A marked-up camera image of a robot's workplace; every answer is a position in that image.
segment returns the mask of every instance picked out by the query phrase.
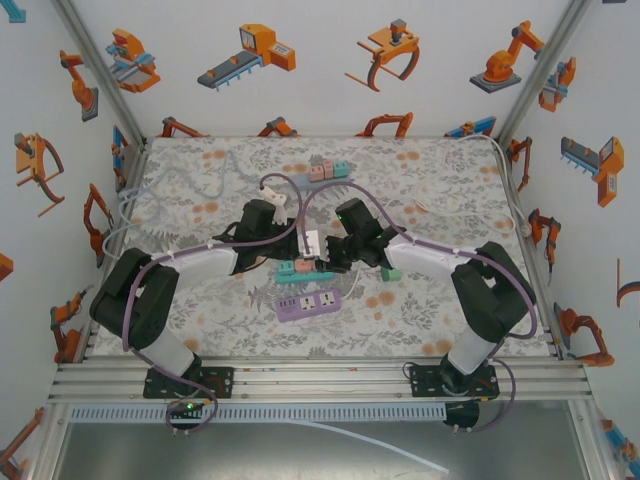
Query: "metal floor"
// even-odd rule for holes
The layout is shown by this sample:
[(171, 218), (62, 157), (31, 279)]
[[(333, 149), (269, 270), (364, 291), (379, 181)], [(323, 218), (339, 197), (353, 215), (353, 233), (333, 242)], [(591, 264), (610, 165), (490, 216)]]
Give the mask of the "metal floor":
[[(380, 447), (298, 425), (215, 425), (173, 437), (163, 425), (72, 425), (62, 480), (546, 480), (583, 479), (564, 402), (519, 402), (482, 434), (450, 433), (441, 422), (336, 423), (450, 470)], [(487, 405), (481, 422), (497, 413)]]

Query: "purple power strip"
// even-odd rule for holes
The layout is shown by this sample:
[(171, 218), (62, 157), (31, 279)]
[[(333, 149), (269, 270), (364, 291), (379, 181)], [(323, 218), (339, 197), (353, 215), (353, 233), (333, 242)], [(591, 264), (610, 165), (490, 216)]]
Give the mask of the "purple power strip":
[(339, 290), (330, 288), (297, 297), (282, 298), (276, 302), (276, 313), (280, 323), (285, 323), (323, 313), (337, 312), (341, 306), (342, 294)]

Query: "black mounting bracket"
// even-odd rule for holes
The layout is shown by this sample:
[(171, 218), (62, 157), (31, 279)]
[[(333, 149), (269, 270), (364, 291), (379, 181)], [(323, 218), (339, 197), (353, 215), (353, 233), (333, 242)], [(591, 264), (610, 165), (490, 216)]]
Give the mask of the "black mounting bracket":
[[(200, 377), (195, 380), (216, 394), (217, 398), (231, 398), (233, 390), (233, 367), (201, 367)], [(150, 399), (177, 400), (193, 392), (193, 388), (165, 377), (150, 368), (144, 381), (142, 396)], [(205, 392), (198, 392), (193, 398), (209, 398)]]
[(453, 395), (443, 384), (440, 365), (412, 365), (408, 368), (411, 394), (414, 397), (472, 397), (493, 400), (500, 395), (496, 369), (481, 365), (473, 374), (469, 389)]

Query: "green block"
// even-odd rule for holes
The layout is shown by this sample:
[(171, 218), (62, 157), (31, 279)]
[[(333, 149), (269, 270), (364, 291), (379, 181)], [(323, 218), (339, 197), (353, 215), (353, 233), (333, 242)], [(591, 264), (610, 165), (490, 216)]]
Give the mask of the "green block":
[(278, 265), (278, 273), (283, 275), (293, 275), (296, 273), (296, 268), (292, 260), (284, 260)]
[(383, 282), (398, 282), (402, 278), (402, 271), (396, 270), (395, 268), (389, 270), (388, 268), (382, 267), (382, 281)]
[(333, 178), (345, 178), (349, 176), (349, 164), (347, 162), (336, 162), (333, 164)]
[(289, 283), (323, 282), (331, 280), (333, 277), (333, 272), (294, 273), (293, 275), (283, 275), (278, 272), (276, 273), (276, 283), (287, 285)]

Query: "floral tablecloth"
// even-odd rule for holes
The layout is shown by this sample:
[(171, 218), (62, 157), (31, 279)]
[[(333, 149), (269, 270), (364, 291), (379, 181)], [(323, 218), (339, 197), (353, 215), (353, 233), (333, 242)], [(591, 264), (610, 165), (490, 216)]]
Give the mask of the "floral tablecloth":
[[(480, 246), (488, 240), (504, 245), (526, 276), (515, 232), (508, 232), (509, 208), (491, 144), (469, 139), (451, 145), (449, 139), (323, 139), (323, 138), (189, 138), (153, 141), (145, 166), (125, 248), (147, 252), (178, 250), (204, 243), (240, 219), (242, 206), (259, 198), (258, 180), (269, 172), (304, 173), (323, 159), (347, 161), (352, 179), (383, 203), (408, 194), (425, 177), (423, 189), (431, 204), (451, 210), (491, 210), (477, 216), (442, 217), (398, 197), (388, 210), (394, 220), (420, 236), (452, 245)], [(269, 185), (289, 195), (289, 216), (296, 212), (293, 191), (274, 179)], [(308, 210), (309, 228), (344, 235), (334, 209), (362, 197), (338, 187), (316, 197)], [(365, 203), (372, 212), (375, 208)], [(212, 278), (175, 295), (169, 325), (189, 348), (214, 356), (415, 356), (446, 353), (466, 321), (455, 291), (434, 279), (404, 272), (401, 281), (383, 282), (380, 269), (363, 266), (358, 284), (342, 309), (333, 314), (282, 324), (274, 302), (304, 292), (338, 288), (346, 294), (355, 268), (321, 284), (278, 285), (277, 262), (233, 277)], [(528, 316), (515, 328), (530, 328)], [(120, 339), (100, 329), (93, 355), (122, 354)], [(538, 327), (532, 340), (509, 339), (501, 355), (549, 354)]]

